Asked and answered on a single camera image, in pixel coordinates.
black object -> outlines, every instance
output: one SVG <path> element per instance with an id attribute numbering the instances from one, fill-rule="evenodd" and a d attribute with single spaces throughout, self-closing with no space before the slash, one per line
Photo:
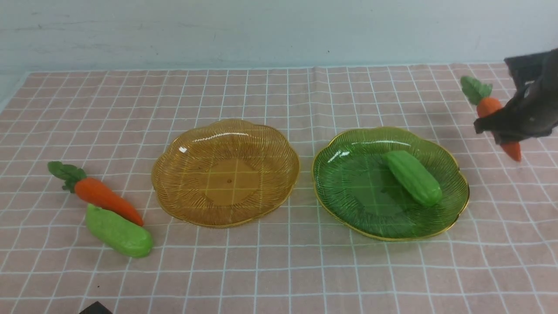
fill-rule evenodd
<path id="1" fill-rule="evenodd" d="M 497 112 L 475 120 L 497 145 L 552 134 L 558 126 L 558 49 L 504 60 L 517 91 Z"/>
<path id="2" fill-rule="evenodd" d="M 79 314 L 112 314 L 112 312 L 104 307 L 99 301 L 96 301 L 83 311 L 79 312 Z"/>

green cucumber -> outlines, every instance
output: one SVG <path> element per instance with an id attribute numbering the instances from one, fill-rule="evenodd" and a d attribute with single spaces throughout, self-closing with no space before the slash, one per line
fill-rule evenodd
<path id="1" fill-rule="evenodd" d="M 440 183 L 421 162 L 404 150 L 394 150 L 383 156 L 389 170 L 413 199 L 426 207 L 442 200 Z"/>
<path id="2" fill-rule="evenodd" d="M 93 204 L 87 205 L 85 224 L 95 237 L 123 255 L 142 258 L 153 248 L 153 238 L 147 230 Z"/>

amber glass plate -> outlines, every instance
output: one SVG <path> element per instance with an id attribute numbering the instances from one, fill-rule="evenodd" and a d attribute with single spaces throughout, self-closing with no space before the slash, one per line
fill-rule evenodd
<path id="1" fill-rule="evenodd" d="M 406 150 L 438 180 L 442 200 L 433 207 L 416 203 L 382 160 Z M 337 220 L 363 235 L 408 241 L 449 229 L 469 201 L 469 185 L 453 156 L 441 146 L 395 127 L 355 129 L 339 134 L 317 154 L 314 190 Z"/>
<path id="2" fill-rule="evenodd" d="M 222 120 L 174 140 L 155 162 L 152 181 L 173 217 L 230 227 L 282 205 L 299 171 L 298 155 L 276 129 Z"/>

orange carrot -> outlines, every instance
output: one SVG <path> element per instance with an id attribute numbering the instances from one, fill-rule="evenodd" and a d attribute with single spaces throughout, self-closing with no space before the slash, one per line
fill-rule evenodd
<path id="1" fill-rule="evenodd" d="M 47 166 L 53 176 L 65 181 L 63 190 L 75 193 L 87 203 L 113 211 L 126 220 L 143 226 L 142 217 L 130 203 L 116 195 L 103 182 L 95 178 L 88 178 L 82 168 L 63 164 L 60 161 L 51 161 Z"/>
<path id="2" fill-rule="evenodd" d="M 461 90 L 469 102 L 477 107 L 479 118 L 486 117 L 502 109 L 499 100 L 491 97 L 492 85 L 481 83 L 472 77 L 461 77 Z M 519 142 L 501 144 L 502 150 L 514 161 L 521 161 L 521 146 Z"/>

carrot leaves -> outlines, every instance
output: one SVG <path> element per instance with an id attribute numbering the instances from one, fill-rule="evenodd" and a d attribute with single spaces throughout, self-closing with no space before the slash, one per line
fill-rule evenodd
<path id="1" fill-rule="evenodd" d="M 472 105 L 478 105 L 479 102 L 492 94 L 492 84 L 483 84 L 481 81 L 463 76 L 461 77 L 461 91 L 467 97 Z"/>
<path id="2" fill-rule="evenodd" d="M 87 175 L 82 168 L 78 168 L 74 165 L 63 164 L 60 161 L 50 161 L 47 164 L 47 167 L 53 176 L 64 180 L 64 186 L 62 186 L 62 189 L 70 191 L 70 193 L 75 193 L 74 186 L 77 182 L 87 178 Z"/>

